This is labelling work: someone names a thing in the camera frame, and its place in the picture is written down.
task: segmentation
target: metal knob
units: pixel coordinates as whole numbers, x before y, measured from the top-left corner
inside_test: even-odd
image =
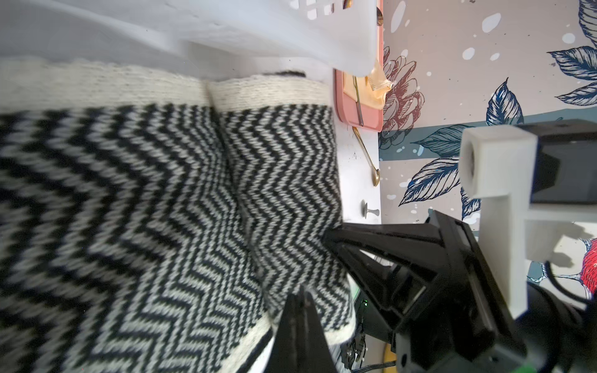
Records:
[[[369,208],[367,208],[367,203],[365,202],[365,200],[363,200],[363,202],[361,203],[361,207],[362,207],[362,213],[363,213],[363,217],[366,219],[367,218],[367,214],[368,213],[372,213],[375,216],[379,216],[379,210],[371,210]]]

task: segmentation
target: gold spoon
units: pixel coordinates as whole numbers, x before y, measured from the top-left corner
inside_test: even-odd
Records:
[[[373,161],[371,160],[371,157],[369,156],[369,153],[367,152],[367,148],[365,147],[365,144],[363,143],[363,139],[361,138],[361,134],[359,133],[359,129],[357,127],[353,127],[352,128],[352,132],[355,133],[356,139],[359,140],[359,144],[361,144],[361,147],[363,148],[363,151],[367,155],[367,160],[369,161],[369,165],[371,166],[371,171],[372,171],[371,175],[373,177],[373,186],[378,186],[379,185],[379,180],[380,180],[379,169],[375,168],[375,166],[373,165]]]
[[[379,8],[377,9],[377,25],[383,25],[383,14],[381,13],[381,10],[379,10]]]

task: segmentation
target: black and white chevron pattern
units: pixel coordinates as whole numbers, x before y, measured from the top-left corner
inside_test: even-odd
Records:
[[[322,244],[324,232],[341,222],[331,108],[265,106],[222,112],[220,123],[270,316],[279,319],[287,294],[302,283],[328,342],[344,341],[354,328],[350,289]]]

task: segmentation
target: blue leaf print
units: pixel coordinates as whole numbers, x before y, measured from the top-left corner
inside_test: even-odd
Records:
[[[426,138],[415,141],[426,147],[440,157],[453,157],[460,154],[460,142],[462,141],[462,131],[470,126],[464,124],[455,124],[450,127],[440,128]]]
[[[413,176],[400,205],[436,198],[458,184],[458,157],[434,159]]]
[[[481,200],[479,198],[468,197],[462,187],[460,188],[460,199],[462,200],[462,220],[481,209]]]
[[[508,89],[508,79],[499,86],[487,107],[487,125],[523,124],[522,109]]]
[[[585,85],[568,94],[558,96],[566,104],[588,106],[597,103],[597,82]]]
[[[580,0],[578,23],[580,23],[584,35],[591,39],[593,45],[597,47],[597,1]]]
[[[548,52],[556,59],[560,70],[568,76],[588,81],[597,80],[597,50],[591,47]]]

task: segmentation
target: black cable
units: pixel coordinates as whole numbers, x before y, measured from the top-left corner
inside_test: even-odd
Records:
[[[354,369],[351,372],[352,373],[365,373],[365,372],[372,371],[372,370],[375,370],[375,369],[390,368],[391,366],[396,366],[396,362],[395,361],[388,361],[386,363],[381,363],[381,364],[367,365],[364,368]]]
[[[560,293],[566,295],[570,299],[576,300],[577,302],[581,302],[581,303],[585,303],[585,304],[591,303],[590,300],[583,298],[583,297],[579,297],[578,295],[569,292],[562,285],[560,285],[560,283],[556,280],[556,277],[553,276],[552,263],[547,261],[547,262],[543,263],[543,265],[545,266],[545,275],[549,279],[549,282],[551,282],[553,287],[556,288],[557,290],[559,290]]]

